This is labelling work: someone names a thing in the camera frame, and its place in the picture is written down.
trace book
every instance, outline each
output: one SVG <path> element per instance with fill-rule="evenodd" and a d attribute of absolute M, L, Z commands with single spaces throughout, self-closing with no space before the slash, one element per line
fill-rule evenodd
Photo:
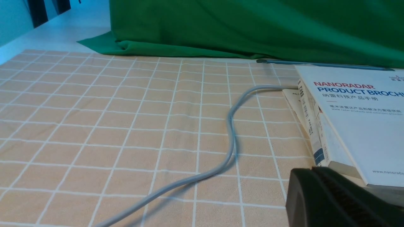
<path fill-rule="evenodd" d="M 321 123 L 329 124 L 327 132 L 334 133 L 364 185 L 372 190 L 403 190 L 404 72 L 296 69 L 321 110 Z"/>
<path fill-rule="evenodd" d="M 292 110 L 296 113 L 297 119 L 302 123 L 303 129 L 307 132 L 307 126 L 304 123 L 303 108 L 300 100 L 299 90 L 295 89 L 283 89 L 283 95 L 292 107 Z"/>
<path fill-rule="evenodd" d="M 335 132 L 332 130 L 324 113 L 313 99 L 314 116 L 320 135 L 321 147 L 323 148 L 325 166 L 330 169 L 351 177 L 360 178 L 358 171 L 344 150 L 341 142 L 338 140 Z"/>
<path fill-rule="evenodd" d="M 314 163 L 316 164 L 316 166 L 325 166 L 326 160 L 324 158 L 323 148 L 321 147 L 320 136 L 318 134 L 317 123 L 314 117 L 312 96 L 307 91 L 305 84 L 301 80 L 298 81 L 297 87 L 299 89 L 299 96 L 303 107 L 303 114 L 305 119 L 305 122 L 302 122 L 302 124 L 306 124 L 306 128 L 310 138 L 311 150 L 314 156 Z"/>

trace green cloth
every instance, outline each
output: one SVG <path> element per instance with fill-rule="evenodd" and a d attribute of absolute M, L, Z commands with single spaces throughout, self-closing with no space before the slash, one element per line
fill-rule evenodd
<path fill-rule="evenodd" d="M 110 0 L 107 55 L 277 58 L 404 68 L 404 2 Z"/>

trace beige checkered tablecloth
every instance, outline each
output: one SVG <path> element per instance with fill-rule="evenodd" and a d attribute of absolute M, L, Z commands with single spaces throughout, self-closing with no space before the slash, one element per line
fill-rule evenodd
<path fill-rule="evenodd" d="M 0 227 L 93 226 L 228 149 L 246 89 L 295 85 L 294 66 L 26 50 L 0 66 Z M 288 226 L 289 172 L 311 167 L 282 92 L 235 115 L 226 172 L 165 194 L 116 226 Z"/>

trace blue wall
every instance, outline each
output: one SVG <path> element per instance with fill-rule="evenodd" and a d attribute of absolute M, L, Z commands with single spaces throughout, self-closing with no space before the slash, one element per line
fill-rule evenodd
<path fill-rule="evenodd" d="M 0 46 L 33 28 L 24 0 L 0 0 Z"/>

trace black object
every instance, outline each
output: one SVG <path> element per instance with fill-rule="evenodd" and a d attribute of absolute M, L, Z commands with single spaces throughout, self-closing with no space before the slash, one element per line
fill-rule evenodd
<path fill-rule="evenodd" d="M 48 21 L 44 0 L 27 0 L 34 28 Z"/>
<path fill-rule="evenodd" d="M 290 227 L 403 227 L 404 212 L 327 167 L 290 172 Z"/>
<path fill-rule="evenodd" d="M 53 0 L 53 4 L 57 10 L 58 15 L 71 9 L 69 0 Z"/>
<path fill-rule="evenodd" d="M 391 68 L 366 66 L 366 65 L 344 65 L 344 64 L 333 64 L 333 63 L 316 63 L 316 62 L 303 62 L 303 61 L 283 61 L 283 60 L 272 60 L 272 59 L 258 59 L 257 63 L 274 63 L 274 64 L 284 64 L 284 65 L 316 65 L 325 67 L 337 67 L 337 68 L 347 68 L 347 69 L 367 69 L 367 70 L 380 70 L 380 71 L 394 71 Z"/>

